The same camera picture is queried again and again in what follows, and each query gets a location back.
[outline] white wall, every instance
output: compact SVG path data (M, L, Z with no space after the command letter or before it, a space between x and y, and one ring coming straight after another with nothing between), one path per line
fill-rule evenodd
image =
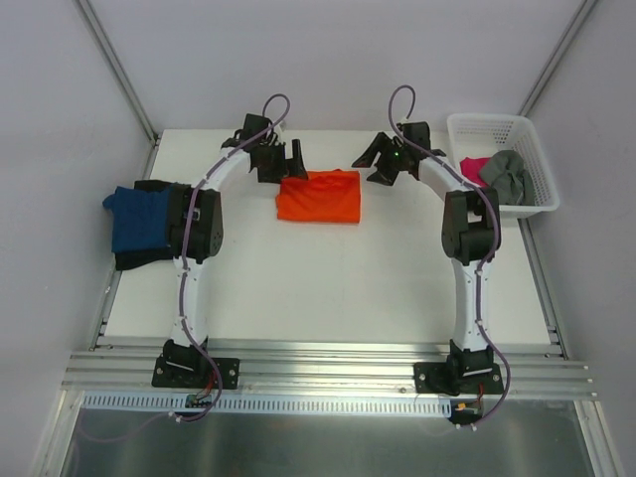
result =
M160 130L235 128L279 91L291 128L386 129L404 82L435 127L451 112L516 113L579 3L93 0Z
M106 279L110 218L148 142L71 0L0 15L0 475L27 475Z
M533 231L627 475L636 475L635 19L633 0L603 0L532 115L563 202Z

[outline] metal frame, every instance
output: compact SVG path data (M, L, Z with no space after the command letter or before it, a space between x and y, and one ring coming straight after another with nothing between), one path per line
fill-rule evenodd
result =
M578 34L580 33L583 25L587 22L589 15L599 2L600 0L583 0L580 5L578 5L576 12L574 12L574 15L569 20L563 34L558 39L558 42L556 42L556 46L539 74L539 77L535 80L528 96L526 96L522 106L519 108L518 114L520 116L528 116L535 105L537 105L539 99L546 90L546 87L552 81L558 66L567 55L569 48L578 37Z
M139 125L148 137L148 140L153 142L156 141L159 135L152 127L152 123L146 114L143 104L141 104L139 96L137 96L134 87L132 87L132 83L130 82L130 79L128 79L126 70L123 68L114 47L110 43L108 35L106 35L106 32L101 26L101 22L99 21L90 0L74 0L74 3L78 7L79 13L84 19L92 37L95 39L95 43L99 48L101 56L108 65L115 81L117 81L121 93L128 102L128 105L130 106L130 109L132 109L137 121L139 121Z
M576 401L578 422L594 473L599 476L626 476L609 432L600 402Z
M333 397L417 396L415 362L442 361L442 345L341 345L218 340L215 357L241 359L238 393ZM150 387L160 347L118 346L75 352L64 390L165 393ZM560 355L509 352L511 399L596 400L589 367Z
M599 0L583 0L572 16L520 108L528 115L554 77L573 40ZM154 147L144 178L149 177L159 136L114 51L90 0L74 0L88 29ZM551 344L502 346L512 366L510 399L572 400L575 402L594 471L598 475L624 475L606 431L595 382L586 363L568 359L550 287L528 221L520 221L533 276L546 317ZM38 461L39 475L59 475L71 445L84 391L130 391L153 396L163 390L150 387L154 361L163 341L151 338L105 337L103 332L116 293L120 273L111 272L99 307L90 351L71 356L62 383L63 395L46 452ZM373 345L339 343L286 343L271 341L217 340L209 348L215 356L241 359L237 395L417 398L412 364L441 361L447 344Z
M36 461L34 475L57 477L64 470L82 399L83 391L63 391L56 408L51 432Z

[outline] black joint motor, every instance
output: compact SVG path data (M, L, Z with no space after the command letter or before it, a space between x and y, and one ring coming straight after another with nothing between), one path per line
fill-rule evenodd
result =
M501 244L499 196L493 188L484 188L482 192L495 211L497 224L493 224L486 204L475 191L449 192L444 200L441 243L446 256L456 258L464 266L488 254L495 239L495 227L499 230L497 248ZM478 220L471 222L472 217Z

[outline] orange cloth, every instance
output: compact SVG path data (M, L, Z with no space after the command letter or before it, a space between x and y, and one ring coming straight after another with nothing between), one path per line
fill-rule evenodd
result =
M293 222L358 224L360 173L310 171L309 180L287 177L276 196L278 218Z

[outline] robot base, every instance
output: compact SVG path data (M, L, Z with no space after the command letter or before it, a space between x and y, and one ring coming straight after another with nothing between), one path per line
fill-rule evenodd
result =
M448 365L443 363L415 363L415 390L421 394L444 394L449 396L479 395L480 385L484 395L501 395L504 382L499 366L493 364L490 373L467 376L460 379L451 378Z
M234 358L213 358L221 371L224 390L235 390L239 386L239 360ZM208 365L205 372L195 374L172 366L166 362L163 356L157 358L155 371L152 374L153 388L182 388L189 390L202 390L208 385L212 366ZM213 389L219 386L215 380Z
M239 386L240 361L235 358L213 358L221 372L224 390L235 390ZM193 346L179 346L168 340L159 355L152 373L153 388L182 388L202 390L208 386L212 366ZM215 379L213 389L217 389Z

